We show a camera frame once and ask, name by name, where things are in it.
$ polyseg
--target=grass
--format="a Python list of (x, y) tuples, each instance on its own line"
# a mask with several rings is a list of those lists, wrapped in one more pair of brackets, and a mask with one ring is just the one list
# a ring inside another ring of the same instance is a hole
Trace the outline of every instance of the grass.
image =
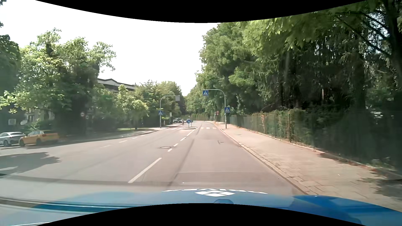
[[(138, 128), (138, 130), (148, 129), (146, 127)], [(135, 128), (118, 128), (118, 131), (125, 131), (125, 130), (135, 130)]]

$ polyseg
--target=sidewalk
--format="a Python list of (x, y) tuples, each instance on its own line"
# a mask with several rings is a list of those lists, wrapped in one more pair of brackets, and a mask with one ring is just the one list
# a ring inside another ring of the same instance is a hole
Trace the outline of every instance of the sidewalk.
[(125, 137), (134, 137), (134, 136), (139, 136), (139, 135), (143, 135), (143, 134), (149, 134), (149, 133), (153, 133), (162, 129), (167, 129), (167, 128), (171, 128), (171, 127), (176, 127), (179, 126), (181, 124), (172, 124), (172, 125), (167, 125), (164, 126), (162, 128), (159, 127), (153, 127), (153, 128), (147, 128), (145, 130), (139, 130), (139, 131), (129, 131), (126, 133), (123, 132), (109, 132), (109, 133), (99, 133), (99, 134), (91, 134), (88, 136), (84, 136), (84, 137), (79, 137), (79, 138), (63, 138), (60, 140), (60, 142), (63, 143), (75, 143), (75, 142), (91, 142), (91, 141), (99, 141), (99, 140), (111, 140), (111, 139), (119, 139), (119, 138), (125, 138)]
[(215, 125), (306, 194), (354, 199), (402, 212), (402, 177), (231, 124), (227, 129), (224, 123)]

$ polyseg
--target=white car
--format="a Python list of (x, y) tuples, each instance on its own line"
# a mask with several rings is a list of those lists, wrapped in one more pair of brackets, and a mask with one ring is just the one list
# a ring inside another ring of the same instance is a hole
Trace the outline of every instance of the white car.
[(12, 144), (18, 144), (21, 137), (26, 135), (21, 132), (5, 132), (0, 134), (0, 144), (4, 147), (9, 147)]

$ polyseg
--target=street lamp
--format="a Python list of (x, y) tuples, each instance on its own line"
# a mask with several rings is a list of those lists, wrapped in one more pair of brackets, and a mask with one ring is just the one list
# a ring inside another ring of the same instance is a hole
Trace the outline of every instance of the street lamp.
[[(159, 101), (159, 110), (162, 108), (162, 99), (164, 97), (179, 97), (180, 98), (180, 95), (163, 96)], [(159, 115), (159, 128), (162, 128), (162, 116), (161, 115)]]

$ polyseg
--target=building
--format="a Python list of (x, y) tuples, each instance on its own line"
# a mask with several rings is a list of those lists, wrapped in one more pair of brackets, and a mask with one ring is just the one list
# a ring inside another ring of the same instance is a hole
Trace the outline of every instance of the building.
[[(119, 86), (124, 85), (129, 91), (134, 91), (135, 90), (135, 85), (129, 85), (125, 83), (120, 83), (115, 81), (114, 79), (101, 79), (98, 78), (98, 83), (102, 84), (105, 86), (105, 88), (118, 92), (119, 91)], [(50, 111), (45, 111), (45, 110), (39, 110), (39, 109), (28, 109), (28, 111), (25, 114), (25, 120), (21, 122), (21, 124), (26, 124), (26, 123), (32, 123), (34, 121), (38, 120), (46, 120), (46, 119), (54, 119), (54, 114)]]
[(113, 91), (119, 91), (119, 86), (120, 85), (124, 85), (129, 91), (134, 91), (135, 90), (135, 86), (136, 85), (129, 85), (129, 84), (125, 84), (125, 83), (120, 83), (115, 81), (112, 78), (109, 79), (101, 79), (98, 78), (98, 83), (102, 84), (105, 86), (105, 88), (109, 89), (109, 90), (113, 90)]

